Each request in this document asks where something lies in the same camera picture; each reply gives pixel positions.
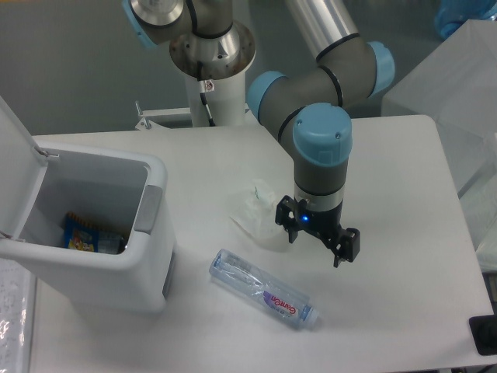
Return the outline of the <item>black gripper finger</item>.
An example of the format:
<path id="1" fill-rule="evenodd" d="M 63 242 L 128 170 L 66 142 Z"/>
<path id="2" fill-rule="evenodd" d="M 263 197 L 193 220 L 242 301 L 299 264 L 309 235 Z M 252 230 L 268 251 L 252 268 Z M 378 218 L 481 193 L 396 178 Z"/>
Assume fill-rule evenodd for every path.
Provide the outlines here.
<path id="1" fill-rule="evenodd" d="M 320 233 L 318 237 L 332 251 L 334 267 L 343 262 L 352 263 L 360 252 L 359 229 L 336 227 Z"/>
<path id="2" fill-rule="evenodd" d="M 299 224 L 295 218 L 297 212 L 297 203 L 295 200 L 285 195 L 276 206 L 275 222 L 282 226 L 288 234 L 289 243 L 293 243 L 300 231 Z"/>

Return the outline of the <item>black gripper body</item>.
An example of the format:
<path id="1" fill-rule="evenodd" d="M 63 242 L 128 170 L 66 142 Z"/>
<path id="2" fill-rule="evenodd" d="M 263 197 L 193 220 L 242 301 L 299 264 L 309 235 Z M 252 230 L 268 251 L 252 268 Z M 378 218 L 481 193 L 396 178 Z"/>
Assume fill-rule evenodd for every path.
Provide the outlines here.
<path id="1" fill-rule="evenodd" d="M 296 230 L 305 231 L 324 242 L 338 240 L 341 232 L 342 203 L 328 211 L 312 211 L 308 203 L 301 200 L 297 203 L 295 215 Z"/>

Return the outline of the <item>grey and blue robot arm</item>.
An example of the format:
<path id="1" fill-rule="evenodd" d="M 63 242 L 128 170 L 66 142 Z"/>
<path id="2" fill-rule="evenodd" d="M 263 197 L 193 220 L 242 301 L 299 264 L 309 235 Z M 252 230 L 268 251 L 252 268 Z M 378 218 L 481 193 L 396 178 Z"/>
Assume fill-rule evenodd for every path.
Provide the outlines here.
<path id="1" fill-rule="evenodd" d="M 294 194 L 276 206 L 276 223 L 295 240 L 318 238 L 335 264 L 360 251 L 360 232 L 340 224 L 352 121 L 346 108 L 393 81 L 391 52 L 360 36 L 341 1 L 289 1 L 316 62 L 297 78 L 268 71 L 251 84 L 245 72 L 255 59 L 250 30 L 233 16 L 230 1 L 125 1 L 125 15 L 146 47 L 169 45 L 188 89 L 196 127 L 241 124 L 250 111 L 294 162 Z"/>

